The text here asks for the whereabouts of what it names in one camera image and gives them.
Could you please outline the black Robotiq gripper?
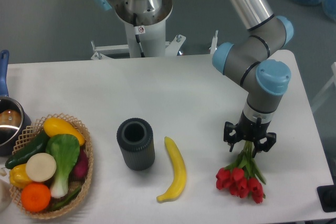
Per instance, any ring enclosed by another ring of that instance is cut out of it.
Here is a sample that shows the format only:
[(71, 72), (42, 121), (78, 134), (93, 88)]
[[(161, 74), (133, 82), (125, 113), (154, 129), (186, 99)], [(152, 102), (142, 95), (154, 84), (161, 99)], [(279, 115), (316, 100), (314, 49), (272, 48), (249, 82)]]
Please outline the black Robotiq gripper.
[(276, 133), (267, 132), (269, 124), (261, 123), (259, 119), (251, 121), (242, 112), (238, 124), (225, 122), (223, 141), (229, 145), (230, 152), (241, 140), (253, 142), (252, 157), (255, 157), (257, 153), (268, 152), (276, 143)]

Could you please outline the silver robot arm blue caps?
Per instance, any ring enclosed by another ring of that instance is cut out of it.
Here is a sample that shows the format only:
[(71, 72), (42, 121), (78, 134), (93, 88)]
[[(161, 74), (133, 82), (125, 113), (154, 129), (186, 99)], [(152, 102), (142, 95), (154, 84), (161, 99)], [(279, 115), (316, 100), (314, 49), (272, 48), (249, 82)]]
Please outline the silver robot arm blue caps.
[[(124, 22), (132, 58), (167, 56), (165, 22), (172, 0), (94, 0), (103, 10), (114, 9)], [(238, 123), (227, 122), (224, 141), (230, 146), (252, 142), (254, 153), (267, 152), (276, 142), (268, 132), (291, 78), (289, 67), (271, 55), (293, 37), (292, 23), (275, 16), (266, 0), (230, 0), (249, 32), (240, 45), (212, 46), (212, 64), (224, 76), (248, 92)]]

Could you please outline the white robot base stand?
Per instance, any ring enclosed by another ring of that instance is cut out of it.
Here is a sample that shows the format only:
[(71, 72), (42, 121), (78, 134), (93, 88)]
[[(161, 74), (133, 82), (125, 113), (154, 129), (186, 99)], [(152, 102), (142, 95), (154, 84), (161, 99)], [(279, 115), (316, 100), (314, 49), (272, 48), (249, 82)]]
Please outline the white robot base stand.
[(180, 56), (186, 37), (177, 34), (166, 40), (166, 20), (169, 18), (172, 0), (124, 0), (112, 6), (112, 0), (96, 0), (105, 10), (114, 10), (123, 22), (126, 45), (92, 45), (92, 59), (108, 59), (110, 55), (126, 54), (130, 58)]

